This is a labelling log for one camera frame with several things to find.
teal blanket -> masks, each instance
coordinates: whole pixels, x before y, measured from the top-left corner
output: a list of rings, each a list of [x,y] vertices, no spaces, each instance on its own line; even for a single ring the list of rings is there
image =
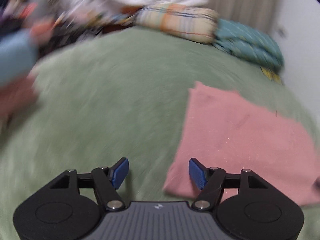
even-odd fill
[[[278,73],[284,64],[279,46],[269,35],[238,22],[220,19],[216,42],[213,45],[275,73]]]

pink towel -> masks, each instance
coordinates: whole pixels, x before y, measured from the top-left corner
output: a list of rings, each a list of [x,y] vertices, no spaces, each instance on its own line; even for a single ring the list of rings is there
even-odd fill
[[[164,191],[195,198],[199,191],[188,173],[190,158],[228,173],[253,170],[299,205],[320,202],[313,183],[320,175],[313,141],[300,123],[243,99],[196,82],[182,140],[169,168]],[[237,190],[226,189],[222,200]]]
[[[34,81],[34,76],[28,75],[0,88],[0,119],[36,101],[38,95],[33,88]]]

white curtain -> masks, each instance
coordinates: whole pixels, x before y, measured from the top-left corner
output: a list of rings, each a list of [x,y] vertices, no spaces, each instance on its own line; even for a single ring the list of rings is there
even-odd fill
[[[269,32],[278,0],[209,0],[208,7],[221,18]]]

ribbed gray surface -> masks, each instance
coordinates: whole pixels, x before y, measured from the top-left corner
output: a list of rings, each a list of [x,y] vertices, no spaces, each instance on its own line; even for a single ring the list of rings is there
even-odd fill
[[[186,202],[132,202],[109,213],[85,240],[230,240],[212,216]]]

green fuzzy fabric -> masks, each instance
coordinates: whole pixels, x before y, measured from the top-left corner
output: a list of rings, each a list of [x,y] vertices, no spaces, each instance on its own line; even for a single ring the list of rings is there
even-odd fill
[[[127,157],[130,173],[118,191],[125,201],[176,200],[162,186],[195,81],[238,90],[301,122],[319,142],[315,123],[293,94],[254,64],[158,31],[134,27],[70,46],[35,72],[38,103],[17,115],[0,139],[3,240],[18,239],[14,209],[70,168],[90,172]],[[89,190],[81,193],[93,197]],[[319,240],[320,208],[307,208],[305,215],[300,239]]]

